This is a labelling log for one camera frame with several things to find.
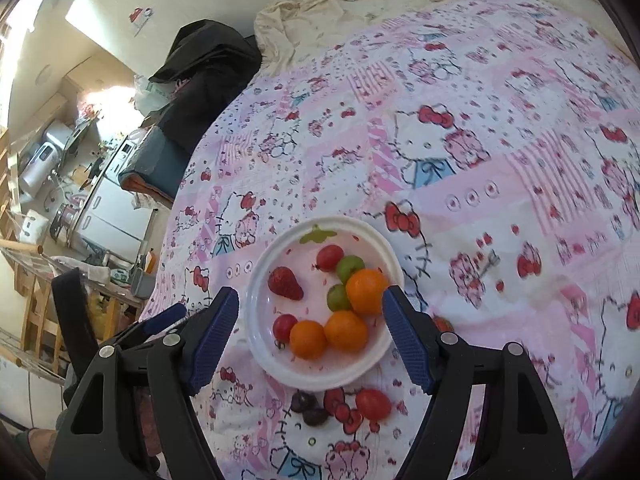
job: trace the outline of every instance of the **silver rivet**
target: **silver rivet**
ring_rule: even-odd
[[[174,346],[180,342],[180,336],[177,334],[167,334],[162,338],[162,344],[165,346]]]
[[[100,357],[111,357],[115,351],[116,349],[113,346],[107,345],[100,348],[98,355],[100,355]]]
[[[524,352],[522,345],[519,345],[518,343],[509,343],[507,345],[507,350],[511,355],[522,355]]]
[[[445,332],[440,336],[440,340],[445,345],[455,345],[458,342],[458,336],[455,335],[453,332]]]

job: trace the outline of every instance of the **white cabinet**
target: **white cabinet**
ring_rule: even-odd
[[[143,240],[152,211],[145,208],[133,209],[132,199],[133,195],[129,191],[103,178],[85,211],[126,234]]]
[[[135,262],[140,251],[140,240],[86,211],[76,227],[73,247],[85,252],[83,240],[92,242],[120,258]]]

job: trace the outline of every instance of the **hello kitty print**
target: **hello kitty print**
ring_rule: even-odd
[[[414,308],[473,344],[522,343],[577,470],[640,377],[640,74],[587,23],[541,0],[408,10],[256,80],[206,133],[185,172],[144,317],[242,298],[255,262],[306,218],[345,214],[382,233]],[[362,388],[389,418],[363,418]],[[252,360],[235,327],[194,406],[228,478],[386,480],[428,397],[392,348],[366,375],[294,392]],[[451,471],[464,474],[472,395]]]

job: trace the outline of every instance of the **pink bedsheet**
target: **pink bedsheet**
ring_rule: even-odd
[[[406,12],[258,80],[191,159],[144,313],[241,298],[260,253],[302,219],[363,218],[393,245],[417,309],[469,343],[521,341],[575,468],[640,373],[638,69],[541,0]],[[394,409],[375,424],[362,386]],[[239,321],[194,401],[227,478],[393,478],[428,404],[392,349],[318,395],[351,409],[309,428],[253,361]],[[482,388],[452,476],[466,471]]]

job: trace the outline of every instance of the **pink plate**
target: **pink plate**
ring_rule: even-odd
[[[314,231],[315,240],[301,243]],[[391,343],[391,334],[382,316],[367,317],[369,341],[356,355],[329,348],[318,361],[296,358],[289,348],[278,349],[271,327],[280,314],[293,314],[298,320],[312,319],[324,325],[332,312],[326,305],[326,293],[340,283],[332,272],[315,268],[316,254],[325,245],[335,244],[345,254],[355,254],[369,269],[380,269],[390,283],[404,286],[404,275],[386,239],[373,227],[347,216],[315,218],[302,222],[276,238],[254,266],[242,306],[249,348],[258,364],[281,383],[300,390],[319,392],[338,388],[356,380],[374,366]],[[289,267],[304,290],[301,301],[273,294],[267,286],[270,272]]]

